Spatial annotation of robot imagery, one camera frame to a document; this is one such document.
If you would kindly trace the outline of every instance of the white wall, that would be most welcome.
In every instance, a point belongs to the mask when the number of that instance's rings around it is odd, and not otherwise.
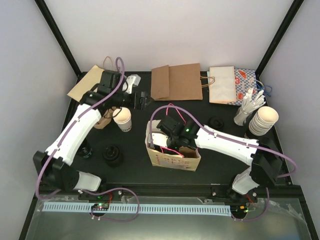
[[[261,79],[273,87],[268,102],[279,112],[276,129],[284,152],[299,166],[301,185],[320,234],[320,1],[304,1]]]
[[[33,0],[0,7],[0,238],[19,238],[37,173],[33,154],[59,135],[76,75]]]
[[[256,69],[293,0],[46,0],[79,67]]]

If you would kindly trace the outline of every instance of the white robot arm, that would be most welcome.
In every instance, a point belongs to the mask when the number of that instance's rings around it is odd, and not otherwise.
[[[39,174],[48,157],[55,151],[52,164],[45,170],[42,180],[64,191],[96,191],[100,186],[100,177],[77,171],[72,168],[72,163],[81,143],[106,110],[111,107],[144,109],[148,105],[149,96],[145,92],[133,92],[133,87],[137,86],[141,79],[135,74],[127,78],[122,90],[117,91],[106,102],[97,108],[90,109],[80,118],[79,115],[109,94],[113,89],[112,86],[115,86],[120,79],[118,72],[104,71],[102,75],[105,78],[104,81],[101,77],[101,83],[83,95],[73,118],[56,141],[45,152],[37,151],[33,156],[33,162]]]
[[[240,195],[247,194],[248,191],[259,185],[272,187],[276,183],[282,160],[278,156],[252,147],[252,145],[263,146],[278,151],[275,144],[268,138],[261,139],[260,141],[257,139],[241,138],[217,131],[205,125],[204,128],[212,132],[212,135],[200,128],[192,120],[184,125],[169,116],[162,119],[157,128],[163,133],[152,134],[153,143],[156,148],[157,146],[161,146],[177,150],[183,146],[191,149],[210,149],[229,155],[245,163],[248,168],[238,174],[232,182],[232,190]],[[237,140],[244,144],[242,145],[227,139]]]

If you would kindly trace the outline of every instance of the white paper cup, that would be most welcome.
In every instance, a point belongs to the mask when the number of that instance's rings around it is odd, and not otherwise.
[[[260,132],[260,131],[257,131],[252,123],[249,123],[249,130],[252,134],[256,135],[256,136],[262,136],[262,135],[265,135],[267,132]]]
[[[274,123],[265,123],[265,122],[262,122],[259,118],[258,118],[258,114],[254,115],[253,119],[255,124],[261,126],[261,127],[272,127],[274,125]]]
[[[279,115],[276,110],[269,106],[259,108],[249,123],[249,130],[256,136],[266,134],[278,121]]]
[[[264,124],[275,124],[279,119],[277,111],[269,106],[260,107],[255,115],[257,115],[257,119]]]
[[[129,132],[131,130],[132,128],[131,112],[128,108],[126,107],[123,107],[122,109],[118,108],[114,110],[112,116],[113,116],[113,120],[119,126],[121,131]]]
[[[272,128],[272,125],[265,125],[263,123],[257,122],[255,120],[252,120],[252,124],[256,129],[266,130],[268,131],[270,128]]]

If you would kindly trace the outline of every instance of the black frame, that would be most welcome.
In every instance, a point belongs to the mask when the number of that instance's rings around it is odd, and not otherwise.
[[[77,82],[80,81],[83,76],[86,74],[86,72],[81,72],[75,58],[73,57],[63,35],[61,34],[52,14],[50,13],[50,10],[48,6],[45,3],[45,0],[34,0],[41,11],[44,19],[46,20],[48,26],[50,27],[53,35],[55,36],[58,44],[60,45],[64,55],[66,56],[67,60],[69,61],[75,75],[77,76]],[[290,23],[294,19],[296,13],[298,12],[299,8],[301,7],[304,0],[294,0],[291,4],[291,7],[289,8],[287,14],[285,15],[279,29],[277,30],[272,42],[270,43],[266,53],[264,54],[257,70],[255,71],[256,77],[259,80],[261,73],[265,69],[266,65],[268,64],[272,54],[276,50],[278,44],[280,43],[282,37],[284,36],[286,30],[288,29]],[[69,108],[63,123],[63,128],[66,127],[68,122],[73,117],[73,114],[78,106],[78,103],[71,99]],[[284,166],[285,171],[288,173],[288,166]],[[313,240],[318,240],[319,237],[316,232],[315,225],[313,223],[313,220],[311,218],[311,214],[308,208],[308,205],[306,203],[306,199],[304,197],[303,191],[299,185],[292,185],[292,180],[290,177],[286,178],[287,185],[276,185],[274,188],[269,189],[270,197],[271,198],[297,198],[299,199],[308,230],[310,232],[311,238]],[[124,184],[124,185],[113,185],[110,187],[125,187],[132,189],[134,192],[136,192],[140,196],[163,196],[163,197],[200,197],[200,198],[210,198],[212,196],[212,187],[211,185],[145,185],[145,184]],[[41,186],[41,194],[47,194],[52,192],[53,189],[51,189],[49,186]],[[259,187],[255,190],[257,195],[259,197],[267,197],[266,195],[266,189],[264,187]],[[67,195],[77,195],[75,192],[64,192],[61,194],[67,194]],[[28,228],[32,220],[32,216],[35,210],[37,204],[37,198],[34,196],[31,205],[28,211],[28,214],[26,216],[20,238],[19,239],[25,239],[27,236]]]

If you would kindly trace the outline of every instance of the blue string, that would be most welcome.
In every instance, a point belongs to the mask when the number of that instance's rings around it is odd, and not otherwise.
[[[269,85],[261,86],[259,82],[256,82],[256,86],[258,87],[259,90],[263,90],[265,95],[267,95],[268,97],[271,97],[272,86],[269,86]]]

